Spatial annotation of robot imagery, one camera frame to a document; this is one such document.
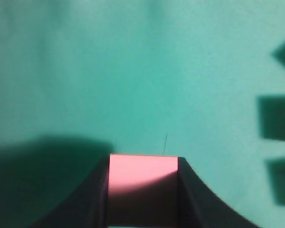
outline pink surface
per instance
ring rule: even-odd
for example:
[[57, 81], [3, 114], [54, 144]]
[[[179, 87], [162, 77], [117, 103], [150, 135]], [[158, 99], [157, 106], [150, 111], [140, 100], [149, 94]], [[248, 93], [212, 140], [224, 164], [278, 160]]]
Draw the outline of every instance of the pink surface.
[[176, 227], [178, 157], [111, 154], [108, 223]]

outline black plastic part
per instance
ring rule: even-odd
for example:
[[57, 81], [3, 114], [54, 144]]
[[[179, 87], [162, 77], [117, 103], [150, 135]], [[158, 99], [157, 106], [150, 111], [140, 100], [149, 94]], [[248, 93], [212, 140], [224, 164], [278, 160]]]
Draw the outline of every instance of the black plastic part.
[[29, 228], [107, 228], [109, 156], [56, 209]]
[[[187, 160], [178, 158], [177, 228], [257, 228], [215, 195]], [[30, 228], [108, 228], [109, 156], [60, 206]]]
[[215, 195], [179, 157], [178, 228], [257, 228]]

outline teal background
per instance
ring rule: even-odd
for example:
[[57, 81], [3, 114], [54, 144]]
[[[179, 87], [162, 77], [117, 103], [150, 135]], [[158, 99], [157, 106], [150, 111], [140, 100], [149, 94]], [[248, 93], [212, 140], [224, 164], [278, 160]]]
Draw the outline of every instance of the teal background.
[[0, 146], [45, 133], [185, 157], [237, 212], [285, 228], [257, 97], [285, 94], [285, 0], [0, 0]]

